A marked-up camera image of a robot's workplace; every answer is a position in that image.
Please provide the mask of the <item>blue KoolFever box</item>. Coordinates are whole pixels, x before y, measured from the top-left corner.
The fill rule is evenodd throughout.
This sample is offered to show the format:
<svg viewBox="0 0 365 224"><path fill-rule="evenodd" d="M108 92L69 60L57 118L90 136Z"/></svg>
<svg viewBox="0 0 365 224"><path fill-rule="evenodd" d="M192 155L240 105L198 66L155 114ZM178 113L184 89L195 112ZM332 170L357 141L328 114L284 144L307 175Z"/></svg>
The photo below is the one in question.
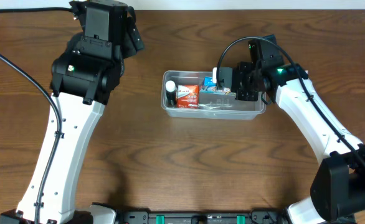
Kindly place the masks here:
<svg viewBox="0 0 365 224"><path fill-rule="evenodd" d="M216 87L217 85L213 83L212 77L205 77L199 93L217 94L217 95L235 95L235 93L231 92L231 90L227 87L223 87L223 89L221 90L217 90Z"/></svg>

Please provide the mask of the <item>black bottle with white cap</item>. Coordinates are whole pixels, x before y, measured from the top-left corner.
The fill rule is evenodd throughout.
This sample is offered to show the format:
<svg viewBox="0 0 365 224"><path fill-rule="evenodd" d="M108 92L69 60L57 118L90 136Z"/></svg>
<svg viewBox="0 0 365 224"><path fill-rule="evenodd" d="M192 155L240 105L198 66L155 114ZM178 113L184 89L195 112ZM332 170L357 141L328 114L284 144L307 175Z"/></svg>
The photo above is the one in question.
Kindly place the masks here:
<svg viewBox="0 0 365 224"><path fill-rule="evenodd" d="M166 90L166 99L167 99L168 105L170 107L177 106L177 103L178 103L178 98L177 98L178 87L175 84L175 82L172 81L172 80L167 81L165 83L165 90Z"/></svg>

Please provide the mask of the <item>clear plastic container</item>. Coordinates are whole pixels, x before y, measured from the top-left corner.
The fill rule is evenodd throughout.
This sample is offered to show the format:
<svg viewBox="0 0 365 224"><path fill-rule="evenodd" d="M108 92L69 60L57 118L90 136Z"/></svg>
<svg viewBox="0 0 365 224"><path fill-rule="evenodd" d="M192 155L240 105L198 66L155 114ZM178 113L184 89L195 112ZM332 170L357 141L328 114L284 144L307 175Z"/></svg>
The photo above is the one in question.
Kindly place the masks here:
<svg viewBox="0 0 365 224"><path fill-rule="evenodd" d="M171 106L166 98L166 82L171 80L177 85L202 86L211 72L175 71L169 70L163 75L161 106L171 117L201 118L201 119L241 119L252 120L266 110L261 101L238 101L234 95L199 94L197 109L178 108Z"/></svg>

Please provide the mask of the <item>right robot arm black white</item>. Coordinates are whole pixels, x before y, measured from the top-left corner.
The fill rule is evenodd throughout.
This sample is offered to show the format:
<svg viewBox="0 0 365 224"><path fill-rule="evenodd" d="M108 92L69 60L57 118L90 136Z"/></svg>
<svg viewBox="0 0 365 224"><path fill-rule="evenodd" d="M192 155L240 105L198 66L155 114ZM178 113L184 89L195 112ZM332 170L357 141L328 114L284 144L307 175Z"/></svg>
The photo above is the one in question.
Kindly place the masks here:
<svg viewBox="0 0 365 224"><path fill-rule="evenodd" d="M365 144L318 96L308 72L277 45L274 35L246 37L251 61L233 71L240 101L275 103L291 117L319 163L309 197L289 205L282 222L354 223L365 210Z"/></svg>

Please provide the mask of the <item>red orange medicine box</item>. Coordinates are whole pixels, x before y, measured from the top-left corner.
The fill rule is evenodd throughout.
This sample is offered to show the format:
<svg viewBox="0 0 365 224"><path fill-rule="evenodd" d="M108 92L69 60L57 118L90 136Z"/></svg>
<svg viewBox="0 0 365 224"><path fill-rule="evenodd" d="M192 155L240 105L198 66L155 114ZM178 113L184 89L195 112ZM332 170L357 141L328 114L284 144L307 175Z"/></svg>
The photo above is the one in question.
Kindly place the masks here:
<svg viewBox="0 0 365 224"><path fill-rule="evenodd" d="M178 108L197 109L199 104L199 86L179 85L177 102Z"/></svg>

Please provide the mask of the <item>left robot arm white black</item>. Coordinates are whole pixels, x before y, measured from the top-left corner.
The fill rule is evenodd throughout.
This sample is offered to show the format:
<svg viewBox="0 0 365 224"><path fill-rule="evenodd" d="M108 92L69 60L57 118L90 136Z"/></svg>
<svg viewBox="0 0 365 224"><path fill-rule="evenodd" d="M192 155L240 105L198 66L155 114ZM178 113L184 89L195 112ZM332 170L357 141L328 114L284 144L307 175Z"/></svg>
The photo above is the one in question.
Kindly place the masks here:
<svg viewBox="0 0 365 224"><path fill-rule="evenodd" d="M75 206L78 178L91 135L110 93L120 82L126 58L144 44L134 9L119 1L72 1L82 31L54 60L50 114L29 187L0 223L115 223L117 212L102 203Z"/></svg>

